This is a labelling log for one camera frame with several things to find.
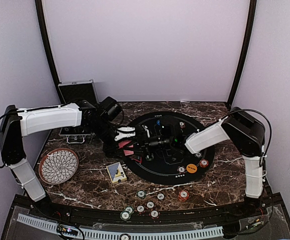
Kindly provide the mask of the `black orange 100 chip stack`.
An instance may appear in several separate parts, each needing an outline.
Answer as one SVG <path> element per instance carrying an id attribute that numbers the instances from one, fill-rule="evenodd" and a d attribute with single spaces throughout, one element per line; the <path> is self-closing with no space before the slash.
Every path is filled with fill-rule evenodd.
<path id="1" fill-rule="evenodd" d="M 160 201 L 162 201 L 162 200 L 165 199 L 165 195 L 164 195 L 163 193 L 158 193 L 156 197 L 157 197 L 157 199 L 160 200 Z"/>

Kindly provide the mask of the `100 chips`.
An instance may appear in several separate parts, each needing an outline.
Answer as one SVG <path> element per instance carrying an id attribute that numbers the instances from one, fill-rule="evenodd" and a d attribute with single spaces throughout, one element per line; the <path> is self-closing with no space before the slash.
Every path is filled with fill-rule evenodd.
<path id="1" fill-rule="evenodd" d="M 184 122 L 180 122 L 179 125 L 181 128 L 184 128 L 186 126 L 186 124 Z"/>
<path id="2" fill-rule="evenodd" d="M 178 173 L 183 174 L 183 173 L 186 171 L 186 169 L 185 169 L 184 166 L 179 166 L 179 167 L 177 168 L 177 171 L 178 171 Z"/>

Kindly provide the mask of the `red triangle all-in marker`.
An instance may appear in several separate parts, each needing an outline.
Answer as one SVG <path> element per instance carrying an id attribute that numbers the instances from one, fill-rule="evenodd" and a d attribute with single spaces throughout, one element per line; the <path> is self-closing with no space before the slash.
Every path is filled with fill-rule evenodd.
<path id="1" fill-rule="evenodd" d="M 142 157 L 139 155 L 132 155 L 131 159 L 133 159 L 134 161 L 136 161 L 138 163 L 142 163 Z"/>

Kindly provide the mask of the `red 5 chips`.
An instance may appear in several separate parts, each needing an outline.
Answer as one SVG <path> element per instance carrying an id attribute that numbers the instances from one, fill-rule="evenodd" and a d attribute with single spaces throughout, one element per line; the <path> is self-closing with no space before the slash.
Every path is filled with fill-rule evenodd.
<path id="1" fill-rule="evenodd" d="M 207 168 L 209 165 L 209 162 L 206 160 L 206 159 L 202 159 L 200 162 L 199 162 L 199 166 L 201 168 Z"/>

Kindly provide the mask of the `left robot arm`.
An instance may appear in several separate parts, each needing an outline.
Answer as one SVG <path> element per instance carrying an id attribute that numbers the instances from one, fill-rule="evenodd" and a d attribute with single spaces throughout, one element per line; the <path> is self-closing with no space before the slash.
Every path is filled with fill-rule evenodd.
<path id="1" fill-rule="evenodd" d="M 118 103 L 108 97 L 105 104 L 93 105 L 86 100 L 38 108 L 6 108 L 1 117 L 0 155 L 4 166 L 11 169 L 27 195 L 36 203 L 36 210 L 45 218 L 52 218 L 55 206 L 38 180 L 24 151 L 23 137 L 64 127 L 83 127 L 91 130 L 113 152 L 122 132 L 112 120 L 120 113 Z"/>

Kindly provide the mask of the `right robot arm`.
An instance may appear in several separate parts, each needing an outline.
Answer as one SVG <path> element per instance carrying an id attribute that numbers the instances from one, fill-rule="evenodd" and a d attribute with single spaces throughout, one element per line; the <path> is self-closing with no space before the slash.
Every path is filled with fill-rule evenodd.
<path id="1" fill-rule="evenodd" d="M 240 205 L 240 213 L 251 217 L 260 208 L 257 200 L 263 192 L 265 177 L 265 127 L 249 115 L 248 109 L 233 108 L 227 115 L 204 130 L 197 130 L 182 141 L 177 150 L 187 149 L 191 154 L 226 140 L 232 141 L 244 159 L 246 188 L 249 199 Z"/>

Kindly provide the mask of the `red 5 chip stack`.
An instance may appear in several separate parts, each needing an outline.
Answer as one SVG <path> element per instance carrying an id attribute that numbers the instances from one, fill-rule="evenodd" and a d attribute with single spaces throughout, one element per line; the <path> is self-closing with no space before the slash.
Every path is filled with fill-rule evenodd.
<path id="1" fill-rule="evenodd" d="M 181 202 L 184 202 L 186 201 L 188 198 L 189 198 L 190 194 L 187 190 L 181 190 L 178 194 L 178 199 L 181 201 Z"/>

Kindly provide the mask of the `orange big blind button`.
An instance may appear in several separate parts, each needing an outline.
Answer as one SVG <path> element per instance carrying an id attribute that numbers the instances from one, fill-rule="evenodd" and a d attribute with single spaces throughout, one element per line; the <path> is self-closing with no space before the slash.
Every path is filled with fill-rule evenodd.
<path id="1" fill-rule="evenodd" d="M 186 166 L 186 171 L 190 174 L 194 174 L 198 171 L 198 167 L 195 164 L 190 163 Z"/>

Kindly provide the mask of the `red-backed card deck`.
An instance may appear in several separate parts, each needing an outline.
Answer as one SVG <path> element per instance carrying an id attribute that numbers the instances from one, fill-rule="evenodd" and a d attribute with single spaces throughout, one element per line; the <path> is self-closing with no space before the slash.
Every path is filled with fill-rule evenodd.
<path id="1" fill-rule="evenodd" d="M 134 151 L 133 151 L 134 145 L 131 144 L 131 142 L 132 142 L 131 140 L 123 140 L 118 143 L 119 149 L 122 149 L 123 154 L 125 156 L 131 156 L 134 154 Z"/>

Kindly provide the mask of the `green 20 chips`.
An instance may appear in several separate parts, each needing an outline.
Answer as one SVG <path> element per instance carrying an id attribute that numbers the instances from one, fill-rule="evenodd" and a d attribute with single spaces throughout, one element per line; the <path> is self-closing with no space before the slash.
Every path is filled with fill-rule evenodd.
<path id="1" fill-rule="evenodd" d="M 145 159 L 147 161 L 152 161 L 154 159 L 154 155 L 153 154 L 151 154 L 151 155 L 148 154 L 148 155 L 146 155 Z"/>
<path id="2" fill-rule="evenodd" d="M 195 154 L 195 157 L 196 158 L 201 158 L 202 157 L 202 154 L 200 152 L 198 152 L 198 153 Z"/>

